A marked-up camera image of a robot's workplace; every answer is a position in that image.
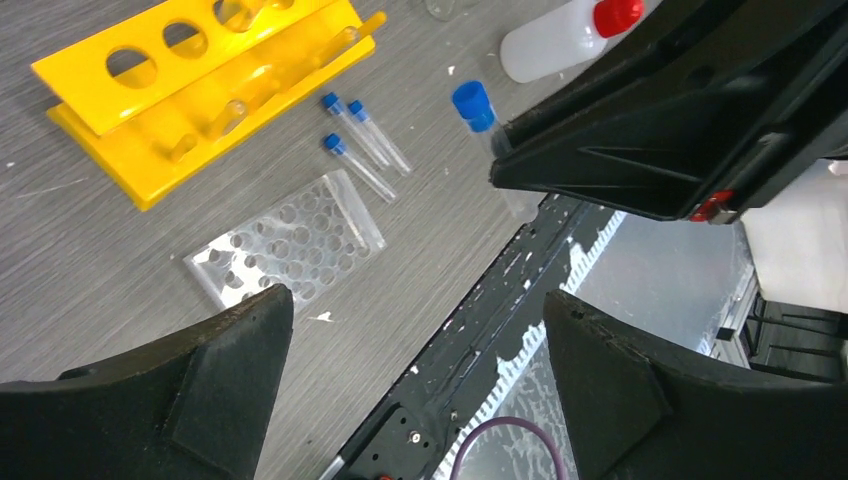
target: blue cap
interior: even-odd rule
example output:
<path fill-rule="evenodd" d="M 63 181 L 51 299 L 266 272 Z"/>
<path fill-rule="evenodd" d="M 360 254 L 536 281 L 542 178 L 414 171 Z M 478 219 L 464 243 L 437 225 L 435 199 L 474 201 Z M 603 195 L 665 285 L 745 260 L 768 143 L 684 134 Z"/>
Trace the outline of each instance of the blue cap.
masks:
<path fill-rule="evenodd" d="M 342 141 L 342 137 L 335 133 L 331 133 L 324 138 L 324 148 L 336 155 L 341 155 L 347 151 L 347 145 Z"/>
<path fill-rule="evenodd" d="M 339 96 L 333 92 L 330 92 L 324 95 L 321 98 L 321 103 L 324 105 L 324 108 L 330 111 L 333 115 L 339 115 L 342 113 L 342 104 L 339 102 Z"/>
<path fill-rule="evenodd" d="M 477 80 L 460 85 L 451 95 L 451 101 L 472 132 L 485 132 L 495 124 L 495 111 L 486 87 Z"/>
<path fill-rule="evenodd" d="M 354 100 L 350 102 L 347 106 L 347 109 L 350 110 L 350 113 L 353 114 L 353 117 L 360 122 L 364 122 L 368 119 L 368 111 L 365 110 L 365 105 L 362 104 L 359 100 Z"/>

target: yellow test tube rack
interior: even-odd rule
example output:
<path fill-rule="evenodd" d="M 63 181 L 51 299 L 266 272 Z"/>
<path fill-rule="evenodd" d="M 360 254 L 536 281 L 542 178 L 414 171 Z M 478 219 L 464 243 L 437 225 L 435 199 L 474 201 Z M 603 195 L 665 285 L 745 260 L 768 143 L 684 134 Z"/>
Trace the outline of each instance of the yellow test tube rack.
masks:
<path fill-rule="evenodd" d="M 373 53 L 385 19 L 348 0 L 166 0 L 32 68 L 62 101 L 47 115 L 144 211 Z M 175 26 L 189 34 L 169 44 Z M 120 55 L 140 60 L 110 73 Z"/>

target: gray table surface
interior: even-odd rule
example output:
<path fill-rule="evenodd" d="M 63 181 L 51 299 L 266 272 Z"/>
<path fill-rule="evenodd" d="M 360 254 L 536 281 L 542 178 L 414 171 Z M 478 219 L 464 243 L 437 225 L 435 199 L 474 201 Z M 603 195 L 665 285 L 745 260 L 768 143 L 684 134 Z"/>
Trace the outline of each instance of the gray table surface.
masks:
<path fill-rule="evenodd" d="M 389 22 L 333 88 L 366 102 L 415 172 L 393 179 L 393 206 L 357 184 L 388 249 L 299 315 L 257 478 L 315 478 L 516 231 L 449 95 L 479 78 L 508 119 L 569 81 L 517 85 L 494 56 L 506 31 L 561 3 L 487 0 L 440 23 L 416 0 L 354 1 Z M 136 211 L 45 117 L 57 99 L 29 65 L 154 4 L 0 2 L 2 382 L 54 379 L 214 314 L 182 257 L 337 167 L 309 100 Z M 325 311 L 335 323 L 307 320 Z"/>

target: purple cable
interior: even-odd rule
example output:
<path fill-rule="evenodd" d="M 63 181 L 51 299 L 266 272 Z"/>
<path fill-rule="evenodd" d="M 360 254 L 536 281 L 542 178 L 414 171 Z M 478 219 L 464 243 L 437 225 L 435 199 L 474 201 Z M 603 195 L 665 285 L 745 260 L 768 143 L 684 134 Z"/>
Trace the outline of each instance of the purple cable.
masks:
<path fill-rule="evenodd" d="M 453 462 L 450 480 L 459 480 L 459 469 L 462 468 L 462 461 L 465 459 L 465 454 L 468 453 L 468 449 L 471 447 L 471 444 L 474 443 L 474 440 L 477 440 L 477 437 L 482 435 L 486 430 L 493 427 L 499 427 L 501 425 L 514 425 L 535 433 L 536 436 L 539 437 L 539 439 L 545 444 L 545 447 L 548 448 L 548 452 L 551 454 L 551 458 L 553 458 L 556 479 L 568 480 L 568 475 L 565 473 L 565 463 L 562 461 L 562 457 L 559 454 L 559 450 L 557 450 L 554 439 L 548 434 L 548 432 L 539 428 L 539 426 L 535 423 L 518 417 L 493 418 L 481 423 L 477 426 L 477 428 L 472 430 L 462 442 L 462 445 L 459 447 L 459 451 L 456 453 L 456 459 Z"/>

